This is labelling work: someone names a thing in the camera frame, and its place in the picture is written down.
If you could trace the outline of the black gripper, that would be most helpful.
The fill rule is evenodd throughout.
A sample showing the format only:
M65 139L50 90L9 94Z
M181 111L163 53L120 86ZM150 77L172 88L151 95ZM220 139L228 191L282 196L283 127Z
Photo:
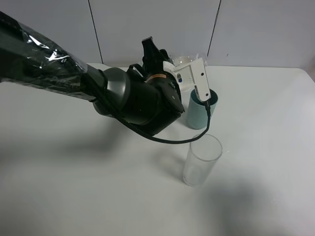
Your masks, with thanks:
M167 51L159 50L152 37L143 39L142 46L143 66L94 69L93 79L120 118L154 136L176 121L184 107L178 83L163 71L163 62L170 62Z

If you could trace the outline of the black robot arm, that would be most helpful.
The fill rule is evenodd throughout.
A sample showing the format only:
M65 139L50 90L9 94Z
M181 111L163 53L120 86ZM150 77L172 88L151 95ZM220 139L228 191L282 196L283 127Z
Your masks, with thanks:
M170 62L151 38L142 64L127 71L94 68L33 29L0 15L0 79L91 102L103 116L120 118L153 136L184 112L179 85L163 70Z

